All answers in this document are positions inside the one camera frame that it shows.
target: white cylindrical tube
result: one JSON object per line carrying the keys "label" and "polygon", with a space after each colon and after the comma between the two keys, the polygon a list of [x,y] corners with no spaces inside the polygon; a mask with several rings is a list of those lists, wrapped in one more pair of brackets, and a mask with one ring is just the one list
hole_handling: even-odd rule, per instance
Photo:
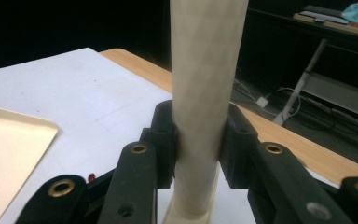
{"label": "white cylindrical tube", "polygon": [[171,0],[173,121],[178,128],[173,207],[210,207],[218,150],[248,0]]}

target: floor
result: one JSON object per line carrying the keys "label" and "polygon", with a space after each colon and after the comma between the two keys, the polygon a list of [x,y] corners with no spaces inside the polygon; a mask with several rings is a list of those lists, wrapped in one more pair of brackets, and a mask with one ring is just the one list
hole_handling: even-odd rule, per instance
{"label": "floor", "polygon": [[[231,100],[273,120],[291,93],[291,89],[262,92],[254,83],[242,78],[235,80]],[[260,96],[268,100],[264,108],[255,103]],[[358,119],[310,98],[306,93],[300,93],[291,111],[292,116],[283,127],[358,163]]]}

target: beige plastic tray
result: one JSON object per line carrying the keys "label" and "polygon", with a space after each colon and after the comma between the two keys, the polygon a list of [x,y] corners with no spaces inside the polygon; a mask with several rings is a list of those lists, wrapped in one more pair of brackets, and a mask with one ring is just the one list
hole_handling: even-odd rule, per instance
{"label": "beige plastic tray", "polygon": [[58,131],[55,123],[0,109],[0,216]]}

